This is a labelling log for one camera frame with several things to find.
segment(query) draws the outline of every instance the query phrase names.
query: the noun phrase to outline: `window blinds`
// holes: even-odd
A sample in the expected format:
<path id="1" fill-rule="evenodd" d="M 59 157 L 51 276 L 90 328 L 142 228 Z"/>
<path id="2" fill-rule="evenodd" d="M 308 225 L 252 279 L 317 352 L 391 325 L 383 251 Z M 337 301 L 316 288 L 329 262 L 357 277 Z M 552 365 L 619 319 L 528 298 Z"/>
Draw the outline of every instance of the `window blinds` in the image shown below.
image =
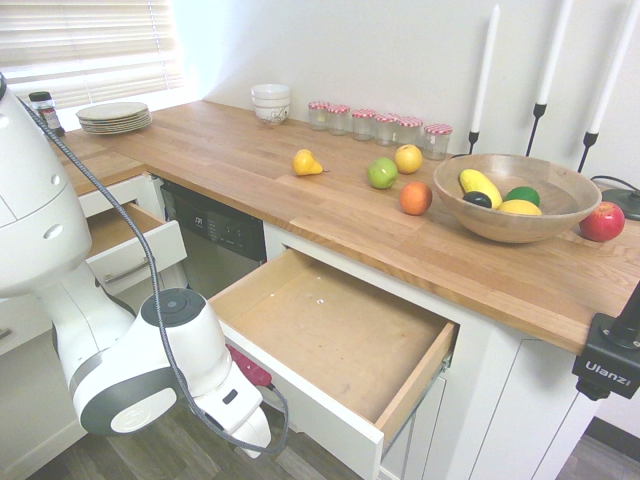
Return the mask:
<path id="1" fill-rule="evenodd" d="M 170 0 L 0 0 L 0 72 L 58 107 L 183 86 Z"/>

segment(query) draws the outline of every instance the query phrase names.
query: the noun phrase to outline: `wooden floor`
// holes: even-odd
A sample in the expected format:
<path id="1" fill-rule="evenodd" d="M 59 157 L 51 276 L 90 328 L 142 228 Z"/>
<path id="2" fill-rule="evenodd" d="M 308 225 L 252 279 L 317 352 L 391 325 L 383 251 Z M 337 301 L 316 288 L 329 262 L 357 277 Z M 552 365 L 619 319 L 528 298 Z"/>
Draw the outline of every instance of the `wooden floor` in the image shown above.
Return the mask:
<path id="1" fill-rule="evenodd" d="M 557 480 L 640 480 L 640 463 L 585 435 Z"/>
<path id="2" fill-rule="evenodd" d="M 275 444 L 282 417 L 266 408 Z M 128 436 L 87 435 L 29 480 L 357 480 L 304 434 L 290 432 L 277 457 L 251 460 L 210 432 L 188 409 Z M 640 464 L 584 436 L 557 480 L 640 480 Z"/>

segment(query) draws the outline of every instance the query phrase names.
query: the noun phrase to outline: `white plate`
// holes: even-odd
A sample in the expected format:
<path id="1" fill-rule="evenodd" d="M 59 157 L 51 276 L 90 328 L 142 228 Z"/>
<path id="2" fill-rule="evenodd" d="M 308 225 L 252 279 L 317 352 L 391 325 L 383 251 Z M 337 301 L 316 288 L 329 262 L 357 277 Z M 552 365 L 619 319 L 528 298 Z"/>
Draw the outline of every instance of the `white plate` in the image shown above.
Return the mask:
<path id="1" fill-rule="evenodd" d="M 151 116 L 147 116 L 144 118 L 136 118 L 134 120 L 129 120 L 127 122 L 103 123 L 103 124 L 80 122 L 80 125 L 82 127 L 90 127 L 90 128 L 126 128 L 131 125 L 136 125 L 138 123 L 144 123 L 144 122 L 150 122 L 150 121 L 151 121 Z"/>
<path id="2" fill-rule="evenodd" d="M 82 120 L 117 120 L 148 109 L 147 105 L 141 102 L 114 102 L 83 108 L 76 116 Z"/>
<path id="3" fill-rule="evenodd" d="M 97 135 L 112 135 L 115 133 L 132 132 L 133 130 L 138 130 L 140 128 L 144 128 L 149 125 L 151 125 L 151 120 L 147 122 L 130 125 L 128 127 L 121 127 L 121 128 L 115 128 L 115 129 L 114 128 L 93 128 L 93 127 L 85 127 L 85 126 L 82 126 L 82 129 L 85 132 L 94 133 Z"/>
<path id="4" fill-rule="evenodd" d="M 125 123 L 137 122 L 139 120 L 146 120 L 151 118 L 151 114 L 147 111 L 141 114 L 131 115 L 125 118 L 119 118 L 117 120 L 84 120 L 80 119 L 81 125 L 95 125 L 95 126 L 110 126 L 110 125 L 122 125 Z"/>

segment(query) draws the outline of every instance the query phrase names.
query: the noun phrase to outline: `candlestick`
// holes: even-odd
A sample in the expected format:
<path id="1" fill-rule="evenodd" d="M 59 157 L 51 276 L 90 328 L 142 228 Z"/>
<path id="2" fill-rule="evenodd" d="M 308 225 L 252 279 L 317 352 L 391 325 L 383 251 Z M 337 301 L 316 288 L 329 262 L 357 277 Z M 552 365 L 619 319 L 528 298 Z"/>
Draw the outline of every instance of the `candlestick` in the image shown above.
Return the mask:
<path id="1" fill-rule="evenodd" d="M 473 120 L 471 122 L 471 131 L 480 132 L 480 118 L 482 117 L 482 107 L 484 105 L 484 97 L 487 93 L 487 83 L 489 82 L 489 69 L 491 68 L 491 58 L 493 57 L 493 46 L 496 41 L 496 32 L 498 30 L 498 20 L 500 19 L 500 6 L 498 4 L 493 7 L 491 12 L 491 20 L 489 21 L 489 30 L 487 32 L 487 43 L 484 46 L 484 57 L 482 59 L 482 69 L 480 70 L 480 81 L 478 83 L 478 93 L 476 95 L 476 106 L 473 112 Z"/>
<path id="2" fill-rule="evenodd" d="M 597 134 L 600 131 L 602 117 L 604 117 L 604 112 L 607 109 L 609 97 L 611 97 L 611 92 L 613 91 L 613 85 L 616 83 L 618 72 L 622 66 L 622 60 L 624 60 L 624 56 L 627 53 L 627 47 L 629 46 L 629 41 L 631 40 L 631 35 L 636 25 L 636 21 L 638 20 L 639 13 L 640 0 L 633 0 L 629 7 L 629 13 L 627 14 L 627 20 L 624 24 L 622 35 L 620 35 L 620 39 L 618 40 L 618 46 L 616 47 L 616 53 L 613 56 L 611 67 L 609 68 L 607 80 L 605 81 L 604 88 L 600 93 L 600 99 L 598 100 L 598 106 L 593 115 L 591 126 L 589 127 L 589 130 L 587 130 L 588 133 Z"/>
<path id="3" fill-rule="evenodd" d="M 560 56 L 560 47 L 562 46 L 562 40 L 564 39 L 564 33 L 567 30 L 567 24 L 569 23 L 569 14 L 571 13 L 571 7 L 573 6 L 573 0 L 564 0 L 560 7 L 560 14 L 558 15 L 558 22 L 553 32 L 553 39 L 551 40 L 551 48 L 547 56 L 547 64 L 542 77 L 542 83 L 540 84 L 540 91 L 538 92 L 538 105 L 546 105 L 549 99 L 549 90 L 551 90 L 551 82 L 553 81 L 553 75 L 558 63 L 558 57 Z"/>

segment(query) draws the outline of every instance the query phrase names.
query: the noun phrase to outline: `butcher block countertop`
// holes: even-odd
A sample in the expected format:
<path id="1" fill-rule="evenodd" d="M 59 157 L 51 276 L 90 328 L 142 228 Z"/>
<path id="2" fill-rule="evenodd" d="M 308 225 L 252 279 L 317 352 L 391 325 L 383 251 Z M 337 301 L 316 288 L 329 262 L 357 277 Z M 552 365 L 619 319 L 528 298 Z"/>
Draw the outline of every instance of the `butcher block countertop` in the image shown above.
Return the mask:
<path id="1" fill-rule="evenodd" d="M 402 187 L 433 186 L 440 162 L 375 190 L 367 167 L 395 148 L 304 122 L 269 126 L 251 111 L 200 101 L 154 112 L 136 132 L 75 131 L 65 143 L 107 183 L 146 170 L 576 354 L 593 315 L 619 315 L 640 278 L 638 222 L 603 244 L 577 227 L 537 243 L 495 243 L 462 227 L 435 193 L 423 216 L 401 212 Z M 328 171 L 296 177 L 301 148 Z M 91 190 L 75 172 L 72 180 L 79 194 Z"/>

